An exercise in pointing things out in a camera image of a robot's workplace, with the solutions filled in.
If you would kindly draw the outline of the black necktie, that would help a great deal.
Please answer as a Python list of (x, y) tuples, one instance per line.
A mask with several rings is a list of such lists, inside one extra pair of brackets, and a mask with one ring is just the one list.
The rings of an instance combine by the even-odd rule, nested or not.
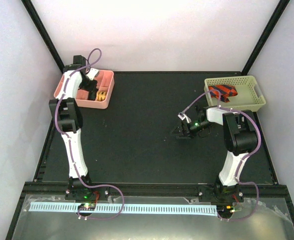
[(88, 100), (89, 101), (95, 101), (96, 100), (96, 96), (97, 96), (97, 92), (96, 91), (91, 91), (88, 93)]

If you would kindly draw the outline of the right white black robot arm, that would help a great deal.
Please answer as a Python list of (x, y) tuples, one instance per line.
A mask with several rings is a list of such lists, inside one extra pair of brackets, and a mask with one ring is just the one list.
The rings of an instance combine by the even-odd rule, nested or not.
[(196, 107), (196, 113), (195, 120), (191, 120), (185, 113), (179, 113), (180, 121), (171, 134), (178, 139), (192, 139), (213, 124), (223, 127), (227, 155), (214, 184), (214, 196), (224, 202), (238, 190), (240, 175), (247, 159), (260, 148), (261, 134), (250, 110), (208, 106)]

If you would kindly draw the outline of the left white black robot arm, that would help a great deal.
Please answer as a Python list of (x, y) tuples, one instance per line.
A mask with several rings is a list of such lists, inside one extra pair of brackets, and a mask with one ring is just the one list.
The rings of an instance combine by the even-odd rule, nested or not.
[(61, 134), (65, 143), (69, 162), (69, 189), (76, 189), (76, 193), (84, 200), (90, 199), (94, 194), (94, 187), (83, 157), (81, 145), (81, 129), (83, 118), (76, 96), (79, 90), (84, 90), (88, 95), (96, 96), (97, 81), (94, 79), (99, 73), (91, 72), (91, 65), (85, 57), (75, 55), (73, 63), (63, 69), (62, 85), (58, 93), (49, 101), (49, 109), (56, 130)]

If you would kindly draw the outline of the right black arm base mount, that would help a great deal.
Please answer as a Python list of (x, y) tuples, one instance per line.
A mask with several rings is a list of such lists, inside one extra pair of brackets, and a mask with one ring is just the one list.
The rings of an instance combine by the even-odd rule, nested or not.
[(217, 203), (242, 203), (243, 197), (239, 196), (239, 186), (223, 187), (217, 189), (213, 185), (200, 185), (198, 186), (198, 198), (202, 202)]

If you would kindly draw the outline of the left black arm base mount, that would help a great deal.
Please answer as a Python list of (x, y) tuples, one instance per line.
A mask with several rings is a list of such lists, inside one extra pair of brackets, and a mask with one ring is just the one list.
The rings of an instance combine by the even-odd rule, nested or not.
[(97, 188), (87, 188), (84, 185), (69, 186), (65, 193), (65, 200), (76, 202), (94, 202), (95, 200), (105, 200), (109, 195), (110, 187), (101, 186)]

